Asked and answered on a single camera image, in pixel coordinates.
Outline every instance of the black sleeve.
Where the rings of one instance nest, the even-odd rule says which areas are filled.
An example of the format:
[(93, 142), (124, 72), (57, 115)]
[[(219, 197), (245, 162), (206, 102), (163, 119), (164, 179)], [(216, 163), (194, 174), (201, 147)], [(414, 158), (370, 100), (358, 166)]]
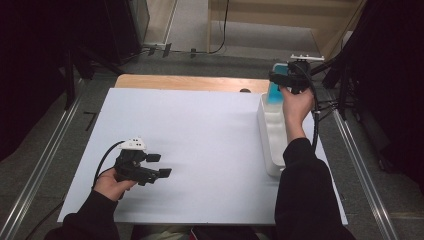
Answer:
[(63, 225), (47, 233), (44, 239), (119, 239), (113, 213), (118, 202), (91, 191), (77, 213), (68, 214)]
[(306, 138), (284, 151), (275, 207), (278, 239), (355, 239), (343, 226), (327, 165)]

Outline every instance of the white plastic box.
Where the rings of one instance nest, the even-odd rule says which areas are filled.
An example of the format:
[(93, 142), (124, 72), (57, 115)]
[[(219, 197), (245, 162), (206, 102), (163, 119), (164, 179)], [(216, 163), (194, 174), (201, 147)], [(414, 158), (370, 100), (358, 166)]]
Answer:
[(265, 166), (270, 176), (280, 176), (281, 171), (286, 167), (283, 152), (287, 147), (282, 103), (267, 104), (266, 98), (267, 94), (262, 94), (258, 108)]

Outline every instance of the person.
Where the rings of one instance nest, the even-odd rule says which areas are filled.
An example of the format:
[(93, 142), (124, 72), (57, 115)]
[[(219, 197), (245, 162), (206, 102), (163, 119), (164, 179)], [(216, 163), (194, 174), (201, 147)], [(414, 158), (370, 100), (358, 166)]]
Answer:
[(302, 124), (314, 97), (280, 87), (288, 146), (275, 207), (278, 239), (355, 239), (343, 226), (327, 165), (315, 156)]
[[(313, 106), (311, 90), (297, 95), (287, 88), (280, 90), (288, 146), (275, 207), (277, 238), (355, 239), (341, 222), (330, 171), (315, 156), (302, 127)], [(114, 169), (100, 175), (81, 209), (67, 215), (63, 226), (50, 231), (45, 239), (119, 239), (113, 213), (121, 194), (136, 183), (117, 182), (115, 175)]]
[(102, 173), (80, 210), (68, 214), (62, 227), (49, 231), (44, 239), (119, 239), (113, 214), (120, 196), (137, 182), (117, 182), (116, 174), (114, 168)]

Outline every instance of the white table surface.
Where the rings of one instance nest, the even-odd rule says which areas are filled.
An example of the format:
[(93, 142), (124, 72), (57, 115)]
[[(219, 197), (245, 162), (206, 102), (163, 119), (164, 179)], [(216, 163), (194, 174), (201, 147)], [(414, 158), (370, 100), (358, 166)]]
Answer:
[[(265, 170), (257, 120), (260, 96), (110, 89), (58, 221), (84, 203), (109, 147), (139, 136), (146, 153), (162, 155), (160, 162), (142, 166), (172, 172), (169, 178), (126, 192), (115, 211), (116, 222), (273, 225), (279, 179)], [(311, 115), (304, 128), (312, 139)], [(103, 169), (113, 166), (119, 152), (116, 148), (109, 154)], [(321, 141), (316, 154), (327, 162)]]

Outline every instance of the finger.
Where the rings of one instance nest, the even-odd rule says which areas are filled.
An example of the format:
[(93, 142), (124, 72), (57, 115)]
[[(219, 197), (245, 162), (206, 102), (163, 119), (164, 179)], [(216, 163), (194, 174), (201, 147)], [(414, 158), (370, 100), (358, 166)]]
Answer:
[(117, 185), (122, 190), (128, 190), (128, 189), (132, 188), (136, 184), (137, 184), (136, 181), (126, 180), (126, 181), (118, 182)]
[(284, 98), (292, 94), (286, 87), (280, 87), (280, 92), (283, 94)]
[(114, 168), (111, 168), (105, 172), (103, 172), (100, 176), (108, 176), (108, 177), (115, 177), (116, 170)]

